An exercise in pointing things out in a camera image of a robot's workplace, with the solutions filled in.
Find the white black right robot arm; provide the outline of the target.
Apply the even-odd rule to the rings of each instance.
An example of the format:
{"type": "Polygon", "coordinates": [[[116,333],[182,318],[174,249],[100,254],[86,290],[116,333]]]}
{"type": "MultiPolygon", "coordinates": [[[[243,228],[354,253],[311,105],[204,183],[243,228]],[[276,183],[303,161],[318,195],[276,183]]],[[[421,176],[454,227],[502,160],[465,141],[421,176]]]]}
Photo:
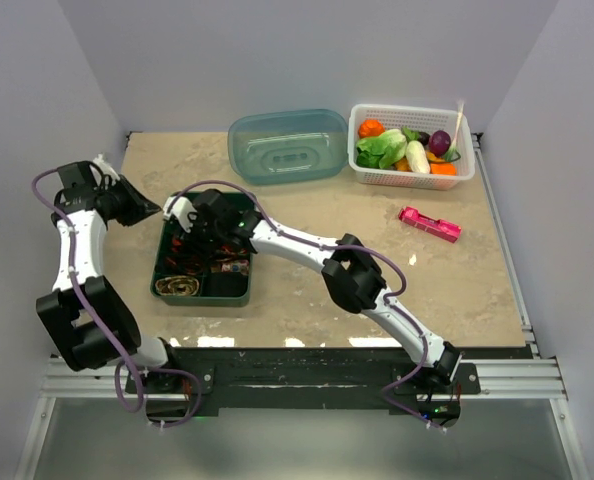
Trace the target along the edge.
{"type": "Polygon", "coordinates": [[[256,197],[253,206],[237,208],[215,188],[192,199],[188,189],[169,197],[164,217],[175,219],[188,234],[198,231],[219,245],[243,248],[252,254],[276,256],[320,274],[332,302],[351,314],[362,314],[395,339],[415,367],[418,377],[436,393],[458,380],[462,354],[432,332],[399,300],[407,287],[401,269],[386,256],[365,247],[351,234],[327,238],[290,228],[268,216],[256,197]]]}

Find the green compartment organizer box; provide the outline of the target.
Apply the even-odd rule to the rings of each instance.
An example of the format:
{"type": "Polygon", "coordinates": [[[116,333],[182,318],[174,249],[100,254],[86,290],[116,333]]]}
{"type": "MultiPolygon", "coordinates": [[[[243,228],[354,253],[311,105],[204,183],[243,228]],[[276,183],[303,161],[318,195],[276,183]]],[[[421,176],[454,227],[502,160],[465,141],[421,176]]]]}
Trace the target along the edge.
{"type": "Polygon", "coordinates": [[[206,261],[206,270],[198,275],[193,275],[200,281],[200,290],[195,296],[175,297],[160,296],[155,292],[155,282],[163,277],[175,276],[174,271],[168,270],[164,265],[164,256],[172,248],[176,247],[176,230],[178,225],[175,222],[163,221],[159,245],[155,255],[153,273],[150,281],[150,291],[154,298],[161,300],[169,306],[190,307],[243,307],[248,304],[252,284],[252,255],[251,253],[233,253],[228,250],[219,251],[215,256],[202,258],[206,261]],[[244,257],[250,261],[248,276],[241,274],[212,273],[211,263],[224,257],[244,257]]]}

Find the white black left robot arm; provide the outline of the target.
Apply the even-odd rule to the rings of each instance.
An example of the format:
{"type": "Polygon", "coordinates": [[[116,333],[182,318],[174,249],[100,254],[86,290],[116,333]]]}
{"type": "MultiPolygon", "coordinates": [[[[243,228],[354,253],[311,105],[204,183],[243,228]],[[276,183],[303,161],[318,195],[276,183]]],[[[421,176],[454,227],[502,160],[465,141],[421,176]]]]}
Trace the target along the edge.
{"type": "Polygon", "coordinates": [[[123,175],[98,155],[55,169],[62,183],[42,202],[60,236],[57,278],[36,312],[58,353],[74,371],[98,369],[120,359],[150,367],[148,378],[162,392],[177,390],[184,368],[171,348],[145,337],[104,274],[103,247],[110,222],[133,226],[160,212],[123,175]]]}

